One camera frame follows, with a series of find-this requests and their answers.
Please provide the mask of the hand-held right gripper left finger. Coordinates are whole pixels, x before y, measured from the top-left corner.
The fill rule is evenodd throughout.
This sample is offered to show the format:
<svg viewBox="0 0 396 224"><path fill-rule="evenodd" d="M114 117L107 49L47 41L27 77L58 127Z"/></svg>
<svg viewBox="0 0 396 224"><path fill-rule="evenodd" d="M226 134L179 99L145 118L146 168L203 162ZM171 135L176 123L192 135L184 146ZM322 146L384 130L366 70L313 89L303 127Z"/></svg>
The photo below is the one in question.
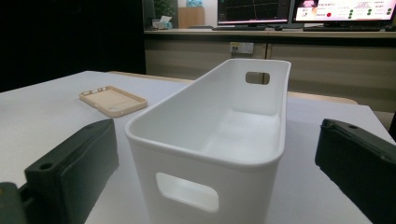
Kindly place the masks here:
<svg viewBox="0 0 396 224"><path fill-rule="evenodd" d="M114 120L81 128L24 170L28 223L84 224L118 166Z"/></svg>

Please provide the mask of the long beige desk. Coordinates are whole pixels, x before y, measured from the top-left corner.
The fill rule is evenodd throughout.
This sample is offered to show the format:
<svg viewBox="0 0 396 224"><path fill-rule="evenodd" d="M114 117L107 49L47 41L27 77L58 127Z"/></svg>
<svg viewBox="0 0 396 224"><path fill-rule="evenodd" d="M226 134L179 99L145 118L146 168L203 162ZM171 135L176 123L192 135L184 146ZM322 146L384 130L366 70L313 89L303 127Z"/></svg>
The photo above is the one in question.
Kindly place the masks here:
<svg viewBox="0 0 396 224"><path fill-rule="evenodd" d="M232 43L252 43L251 59L291 63L290 91L345 97L396 111L396 32L146 31L147 72L196 79L237 58Z"/></svg>

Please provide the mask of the white plastic storage bin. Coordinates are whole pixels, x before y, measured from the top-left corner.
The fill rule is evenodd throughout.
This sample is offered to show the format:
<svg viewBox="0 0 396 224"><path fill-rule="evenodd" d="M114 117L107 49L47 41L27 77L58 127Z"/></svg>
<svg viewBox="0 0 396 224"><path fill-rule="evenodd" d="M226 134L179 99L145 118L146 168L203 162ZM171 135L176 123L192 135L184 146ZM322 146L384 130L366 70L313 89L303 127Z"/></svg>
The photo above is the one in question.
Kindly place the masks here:
<svg viewBox="0 0 396 224"><path fill-rule="evenodd" d="M230 59L129 121L150 224L263 224L291 64Z"/></svg>

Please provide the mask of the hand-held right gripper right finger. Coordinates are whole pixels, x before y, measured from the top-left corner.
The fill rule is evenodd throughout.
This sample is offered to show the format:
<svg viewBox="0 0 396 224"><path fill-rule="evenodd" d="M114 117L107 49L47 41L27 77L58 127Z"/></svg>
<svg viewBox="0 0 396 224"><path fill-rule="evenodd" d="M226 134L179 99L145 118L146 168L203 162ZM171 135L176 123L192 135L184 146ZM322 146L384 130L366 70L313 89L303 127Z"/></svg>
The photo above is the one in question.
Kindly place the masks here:
<svg viewBox="0 0 396 224"><path fill-rule="evenodd" d="M340 120L320 125L315 164L374 224L396 224L396 146Z"/></svg>

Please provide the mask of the computer monitor with dark screen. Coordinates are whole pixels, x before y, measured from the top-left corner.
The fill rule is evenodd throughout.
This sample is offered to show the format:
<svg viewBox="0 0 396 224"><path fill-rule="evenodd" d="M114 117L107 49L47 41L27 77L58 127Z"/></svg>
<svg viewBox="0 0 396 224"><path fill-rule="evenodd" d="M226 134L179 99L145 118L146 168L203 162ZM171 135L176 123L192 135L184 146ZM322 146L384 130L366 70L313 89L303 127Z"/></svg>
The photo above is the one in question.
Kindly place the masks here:
<svg viewBox="0 0 396 224"><path fill-rule="evenodd" d="M218 25L284 23L290 0L218 0Z"/></svg>

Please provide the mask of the white wall socket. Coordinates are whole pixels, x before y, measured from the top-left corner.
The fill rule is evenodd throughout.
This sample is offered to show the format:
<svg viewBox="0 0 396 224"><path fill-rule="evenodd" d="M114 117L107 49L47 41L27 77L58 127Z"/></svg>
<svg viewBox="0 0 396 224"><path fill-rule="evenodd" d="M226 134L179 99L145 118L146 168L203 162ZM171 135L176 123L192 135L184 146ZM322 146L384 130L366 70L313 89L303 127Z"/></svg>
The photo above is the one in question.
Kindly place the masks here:
<svg viewBox="0 0 396 224"><path fill-rule="evenodd" d="M253 43L247 42L231 42L230 52L231 53L241 53L241 54L252 54L254 49Z"/></svg>

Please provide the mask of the tissue box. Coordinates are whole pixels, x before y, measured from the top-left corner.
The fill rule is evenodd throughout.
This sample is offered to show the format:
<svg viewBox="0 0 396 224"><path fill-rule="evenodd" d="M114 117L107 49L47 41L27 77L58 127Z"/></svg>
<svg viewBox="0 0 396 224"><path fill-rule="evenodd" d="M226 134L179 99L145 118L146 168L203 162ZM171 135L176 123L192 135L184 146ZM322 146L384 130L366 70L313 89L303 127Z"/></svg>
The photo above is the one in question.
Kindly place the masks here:
<svg viewBox="0 0 396 224"><path fill-rule="evenodd" d="M169 30L173 28L171 20L171 17L161 16L158 20L153 20L151 24L154 29Z"/></svg>

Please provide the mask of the computer monitor with bright screen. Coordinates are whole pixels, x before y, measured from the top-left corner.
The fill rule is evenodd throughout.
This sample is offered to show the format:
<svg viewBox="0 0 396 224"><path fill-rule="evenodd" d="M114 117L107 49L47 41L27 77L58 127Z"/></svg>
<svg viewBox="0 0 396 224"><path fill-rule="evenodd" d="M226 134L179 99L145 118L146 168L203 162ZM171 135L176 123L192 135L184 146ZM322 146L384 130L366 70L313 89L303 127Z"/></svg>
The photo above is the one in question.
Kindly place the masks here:
<svg viewBox="0 0 396 224"><path fill-rule="evenodd" d="M296 0L296 22L391 21L396 0Z"/></svg>

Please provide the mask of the black keyboard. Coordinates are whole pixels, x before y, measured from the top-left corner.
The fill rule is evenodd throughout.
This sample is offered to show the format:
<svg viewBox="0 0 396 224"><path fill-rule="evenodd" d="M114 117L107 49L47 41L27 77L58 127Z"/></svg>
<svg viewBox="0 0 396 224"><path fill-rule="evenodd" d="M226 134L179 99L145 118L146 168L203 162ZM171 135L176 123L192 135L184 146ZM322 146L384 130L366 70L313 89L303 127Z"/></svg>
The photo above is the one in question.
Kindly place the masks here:
<svg viewBox="0 0 396 224"><path fill-rule="evenodd" d="M218 26L211 28L212 31L265 31L266 25L238 25L238 26Z"/></svg>
<svg viewBox="0 0 396 224"><path fill-rule="evenodd" d="M348 26L348 27L325 27L325 26L313 26L304 27L304 32L379 32L381 28L378 27L360 27L360 26Z"/></svg>

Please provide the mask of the green plant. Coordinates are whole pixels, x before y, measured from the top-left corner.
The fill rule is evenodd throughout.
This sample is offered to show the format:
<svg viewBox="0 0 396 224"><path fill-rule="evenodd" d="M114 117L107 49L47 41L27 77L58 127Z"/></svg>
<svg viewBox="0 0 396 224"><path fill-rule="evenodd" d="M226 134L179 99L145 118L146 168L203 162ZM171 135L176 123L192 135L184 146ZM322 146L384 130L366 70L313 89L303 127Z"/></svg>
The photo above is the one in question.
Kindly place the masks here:
<svg viewBox="0 0 396 224"><path fill-rule="evenodd" d="M177 0L154 0L156 18L162 16L173 17L176 15Z"/></svg>

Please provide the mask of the beige phone case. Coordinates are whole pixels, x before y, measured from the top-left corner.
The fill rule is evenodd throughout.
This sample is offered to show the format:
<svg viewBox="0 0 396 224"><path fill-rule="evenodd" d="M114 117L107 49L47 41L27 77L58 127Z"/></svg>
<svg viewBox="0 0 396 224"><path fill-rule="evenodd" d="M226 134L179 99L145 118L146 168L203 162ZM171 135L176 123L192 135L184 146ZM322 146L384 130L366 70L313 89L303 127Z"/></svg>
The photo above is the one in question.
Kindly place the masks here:
<svg viewBox="0 0 396 224"><path fill-rule="evenodd" d="M84 91L79 99L111 118L118 118L148 106L148 101L113 86Z"/></svg>

